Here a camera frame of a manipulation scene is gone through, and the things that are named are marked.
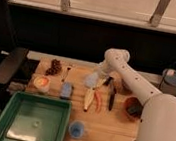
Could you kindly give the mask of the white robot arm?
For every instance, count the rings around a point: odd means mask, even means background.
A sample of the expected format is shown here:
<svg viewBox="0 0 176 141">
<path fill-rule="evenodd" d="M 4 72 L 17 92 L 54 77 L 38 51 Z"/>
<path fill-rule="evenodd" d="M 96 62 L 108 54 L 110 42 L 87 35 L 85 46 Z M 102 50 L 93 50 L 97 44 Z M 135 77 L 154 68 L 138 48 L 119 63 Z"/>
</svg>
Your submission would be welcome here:
<svg viewBox="0 0 176 141">
<path fill-rule="evenodd" d="M 107 49 L 100 73 L 118 72 L 143 105 L 136 141 L 176 141 L 176 97 L 162 93 L 128 65 L 130 54 L 123 49 Z"/>
</svg>

